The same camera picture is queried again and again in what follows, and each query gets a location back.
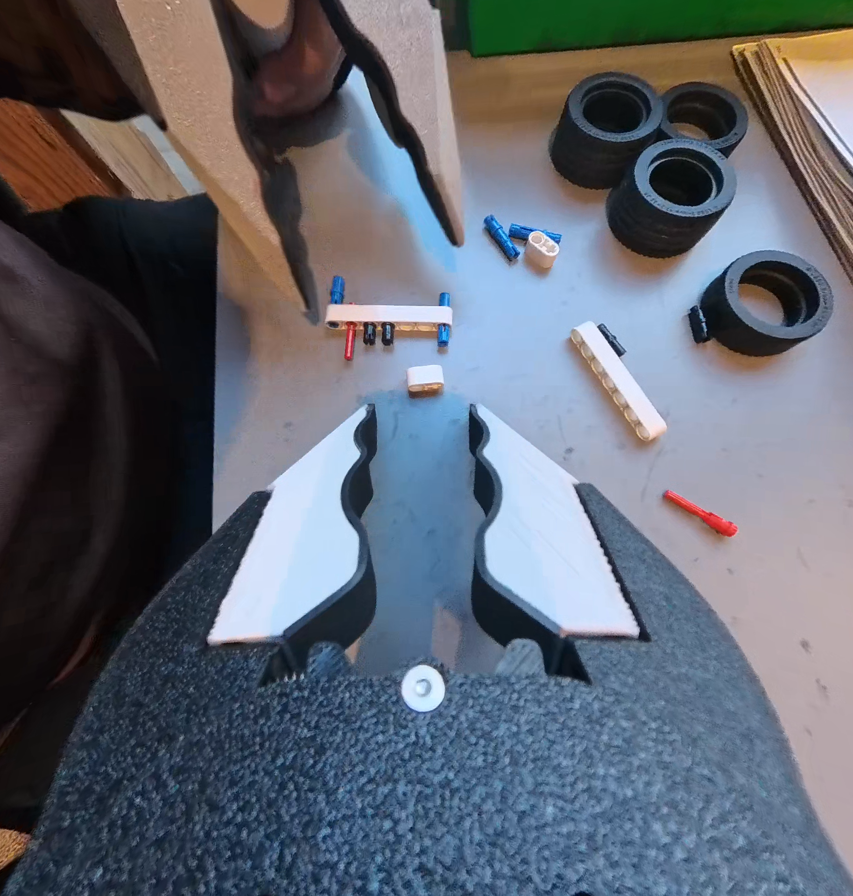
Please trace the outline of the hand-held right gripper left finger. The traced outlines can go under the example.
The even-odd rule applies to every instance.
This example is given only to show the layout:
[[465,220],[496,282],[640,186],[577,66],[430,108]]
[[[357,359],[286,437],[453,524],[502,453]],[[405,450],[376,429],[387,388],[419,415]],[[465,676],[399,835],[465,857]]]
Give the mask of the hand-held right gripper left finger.
[[208,632],[208,646],[286,640],[357,572],[364,536],[344,486],[366,459],[374,406],[353,412],[280,474]]

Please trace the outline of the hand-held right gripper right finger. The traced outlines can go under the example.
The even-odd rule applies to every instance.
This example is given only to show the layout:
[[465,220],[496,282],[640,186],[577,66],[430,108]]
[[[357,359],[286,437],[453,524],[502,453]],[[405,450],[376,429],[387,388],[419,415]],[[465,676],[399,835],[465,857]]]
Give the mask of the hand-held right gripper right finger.
[[471,405],[470,422],[488,486],[475,560],[490,590],[557,636],[638,639],[577,479],[486,406]]

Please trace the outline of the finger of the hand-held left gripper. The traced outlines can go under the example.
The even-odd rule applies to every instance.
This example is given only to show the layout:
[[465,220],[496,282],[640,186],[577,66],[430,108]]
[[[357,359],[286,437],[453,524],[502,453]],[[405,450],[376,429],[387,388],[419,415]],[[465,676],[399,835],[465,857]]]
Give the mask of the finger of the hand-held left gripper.
[[452,245],[465,242],[462,173],[440,11],[427,1],[324,1],[391,140]]
[[253,126],[258,64],[281,49],[293,2],[74,1],[84,28],[165,132],[279,297],[312,323],[320,300],[285,147]]

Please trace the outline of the green box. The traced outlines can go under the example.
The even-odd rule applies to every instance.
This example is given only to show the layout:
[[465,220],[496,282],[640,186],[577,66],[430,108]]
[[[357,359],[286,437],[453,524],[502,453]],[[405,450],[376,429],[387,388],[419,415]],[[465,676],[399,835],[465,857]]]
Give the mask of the green box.
[[853,1],[470,1],[463,8],[477,57],[853,26]]

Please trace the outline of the long white beam with pins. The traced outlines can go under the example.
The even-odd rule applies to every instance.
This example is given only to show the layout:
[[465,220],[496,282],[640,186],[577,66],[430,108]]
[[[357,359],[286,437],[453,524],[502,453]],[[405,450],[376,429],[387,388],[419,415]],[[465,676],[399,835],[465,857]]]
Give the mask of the long white beam with pins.
[[402,331],[431,331],[440,326],[453,326],[453,309],[443,306],[329,304],[324,314],[325,325],[333,330],[350,325],[364,326],[391,323]]

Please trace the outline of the printed instruction book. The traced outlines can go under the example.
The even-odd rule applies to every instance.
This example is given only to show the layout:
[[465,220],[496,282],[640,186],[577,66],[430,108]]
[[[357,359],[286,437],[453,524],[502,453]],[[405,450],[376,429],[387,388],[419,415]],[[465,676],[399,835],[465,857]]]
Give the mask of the printed instruction book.
[[853,286],[853,28],[737,43],[731,56]]

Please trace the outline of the person's black pants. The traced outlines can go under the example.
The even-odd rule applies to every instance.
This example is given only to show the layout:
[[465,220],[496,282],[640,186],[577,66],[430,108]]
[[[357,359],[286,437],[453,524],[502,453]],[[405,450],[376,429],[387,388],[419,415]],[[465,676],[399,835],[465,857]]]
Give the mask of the person's black pants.
[[73,662],[0,731],[0,827],[35,827],[65,743],[119,637],[207,540],[212,520],[217,213],[206,196],[157,203],[88,197],[26,212],[0,177],[0,221],[117,301],[159,366],[165,485],[155,564],[93,628]]

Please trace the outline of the grey desk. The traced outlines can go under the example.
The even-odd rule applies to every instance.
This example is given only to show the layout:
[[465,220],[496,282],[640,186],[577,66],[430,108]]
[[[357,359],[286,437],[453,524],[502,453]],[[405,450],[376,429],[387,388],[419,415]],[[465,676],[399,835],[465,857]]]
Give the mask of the grey desk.
[[[226,240],[218,310],[216,528],[251,492],[361,405],[377,410],[375,496],[365,525],[378,582],[358,655],[391,670],[424,653],[489,670],[498,650],[469,606],[476,529],[468,407],[487,406],[571,476],[595,485],[691,580],[740,644],[777,708],[827,833],[853,874],[853,287],[764,127],[732,157],[737,191],[688,254],[651,260],[607,227],[603,192],[557,176],[547,142],[572,86],[635,73],[665,90],[703,81],[741,91],[732,41],[474,59],[449,55],[464,178],[455,249],[407,155],[388,140],[353,72],[321,130],[287,149],[303,199],[318,297],[345,277],[354,304],[432,305],[451,294],[446,352],[402,335],[356,345],[310,323]],[[563,235],[553,268],[508,262],[493,214]],[[832,286],[826,329],[771,358],[696,345],[686,312],[729,262],[795,253]],[[667,423],[644,442],[570,339],[606,325]],[[411,366],[440,364],[440,395],[412,398]],[[671,489],[738,527],[733,538],[668,503]]]

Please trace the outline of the person's brown shirt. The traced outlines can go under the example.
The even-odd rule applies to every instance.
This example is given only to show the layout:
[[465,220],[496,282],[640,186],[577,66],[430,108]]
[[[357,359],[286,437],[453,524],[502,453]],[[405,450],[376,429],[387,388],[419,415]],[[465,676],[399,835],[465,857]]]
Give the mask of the person's brown shirt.
[[117,301],[0,221],[0,731],[150,577],[159,374]]

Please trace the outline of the wooden cabinet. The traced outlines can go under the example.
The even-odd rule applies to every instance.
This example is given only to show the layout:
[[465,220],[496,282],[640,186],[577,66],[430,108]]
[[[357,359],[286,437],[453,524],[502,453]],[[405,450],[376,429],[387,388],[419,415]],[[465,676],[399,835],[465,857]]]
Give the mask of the wooden cabinet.
[[0,99],[0,176],[29,211],[87,196],[170,201],[190,194],[145,119],[111,122]]

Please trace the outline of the long white toy beam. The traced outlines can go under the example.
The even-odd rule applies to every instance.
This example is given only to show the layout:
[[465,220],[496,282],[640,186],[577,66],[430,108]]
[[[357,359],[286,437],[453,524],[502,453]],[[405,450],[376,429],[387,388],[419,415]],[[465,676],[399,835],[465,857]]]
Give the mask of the long white toy beam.
[[651,442],[667,431],[666,421],[623,364],[623,357],[611,350],[596,323],[584,322],[572,328],[570,339],[640,440]]

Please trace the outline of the black toy tire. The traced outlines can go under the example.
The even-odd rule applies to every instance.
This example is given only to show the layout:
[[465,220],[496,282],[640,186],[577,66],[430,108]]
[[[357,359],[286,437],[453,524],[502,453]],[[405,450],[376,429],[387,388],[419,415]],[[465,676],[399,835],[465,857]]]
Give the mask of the black toy tire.
[[567,96],[549,157],[574,185],[614,188],[656,141],[662,117],[661,97],[642,78],[619,72],[590,75]]
[[[758,318],[740,296],[742,285],[767,290],[779,302],[781,323]],[[819,270],[789,252],[749,252],[727,265],[705,288],[700,305],[711,340],[749,357],[773,357],[824,330],[834,308]]]
[[607,196],[607,223],[631,251],[673,258],[711,231],[736,186],[735,170],[719,151],[698,140],[662,140],[640,154]]
[[745,105],[719,85],[679,84],[665,91],[660,102],[663,110],[660,140],[695,140],[728,157],[746,136]]

